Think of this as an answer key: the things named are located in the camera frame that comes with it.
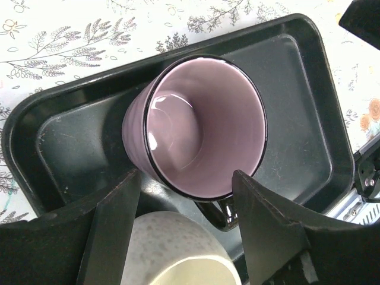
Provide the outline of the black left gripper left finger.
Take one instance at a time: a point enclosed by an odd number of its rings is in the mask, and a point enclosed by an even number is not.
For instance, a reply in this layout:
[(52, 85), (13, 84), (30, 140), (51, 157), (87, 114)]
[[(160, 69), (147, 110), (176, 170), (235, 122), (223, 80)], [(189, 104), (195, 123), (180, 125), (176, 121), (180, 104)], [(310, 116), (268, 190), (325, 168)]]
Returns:
[(1, 225), (1, 284), (120, 284), (140, 195), (134, 169), (30, 221)]

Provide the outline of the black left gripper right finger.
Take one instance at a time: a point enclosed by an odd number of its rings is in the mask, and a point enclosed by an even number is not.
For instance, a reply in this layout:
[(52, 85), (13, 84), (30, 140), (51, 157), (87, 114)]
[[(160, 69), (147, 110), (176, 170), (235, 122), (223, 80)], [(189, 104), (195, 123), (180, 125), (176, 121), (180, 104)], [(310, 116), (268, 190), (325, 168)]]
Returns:
[(232, 189), (251, 284), (378, 284), (379, 225), (329, 218), (241, 170)]

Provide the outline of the white cup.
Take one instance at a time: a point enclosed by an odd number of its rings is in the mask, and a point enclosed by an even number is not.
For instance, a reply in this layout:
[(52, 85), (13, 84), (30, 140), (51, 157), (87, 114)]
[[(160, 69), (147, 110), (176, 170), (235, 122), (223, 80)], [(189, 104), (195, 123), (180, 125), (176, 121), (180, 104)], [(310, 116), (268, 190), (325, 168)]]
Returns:
[(135, 219), (121, 284), (241, 284), (220, 242), (179, 213)]

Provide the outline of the purple cup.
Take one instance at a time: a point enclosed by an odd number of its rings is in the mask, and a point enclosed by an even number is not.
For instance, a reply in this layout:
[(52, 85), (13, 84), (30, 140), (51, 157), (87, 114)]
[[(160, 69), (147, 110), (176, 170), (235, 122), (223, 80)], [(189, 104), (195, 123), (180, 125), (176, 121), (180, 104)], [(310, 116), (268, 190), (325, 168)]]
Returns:
[(227, 232), (238, 225), (232, 175), (253, 175), (267, 146), (267, 116), (250, 77), (215, 55), (165, 68), (128, 107), (122, 142), (130, 161)]

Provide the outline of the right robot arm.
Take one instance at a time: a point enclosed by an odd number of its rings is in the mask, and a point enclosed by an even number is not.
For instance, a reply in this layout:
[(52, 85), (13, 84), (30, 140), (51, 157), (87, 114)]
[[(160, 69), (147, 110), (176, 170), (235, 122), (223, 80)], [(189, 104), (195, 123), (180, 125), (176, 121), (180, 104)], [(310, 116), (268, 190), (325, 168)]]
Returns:
[(354, 0), (339, 20), (340, 27), (379, 49), (380, 0)]

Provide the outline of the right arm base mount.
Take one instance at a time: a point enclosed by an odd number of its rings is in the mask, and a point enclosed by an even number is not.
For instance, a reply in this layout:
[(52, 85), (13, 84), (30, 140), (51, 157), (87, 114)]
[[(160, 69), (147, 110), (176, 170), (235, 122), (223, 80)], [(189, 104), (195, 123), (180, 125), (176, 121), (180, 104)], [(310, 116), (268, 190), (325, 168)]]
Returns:
[(354, 153), (354, 186), (362, 200), (379, 203), (379, 141), (372, 141)]

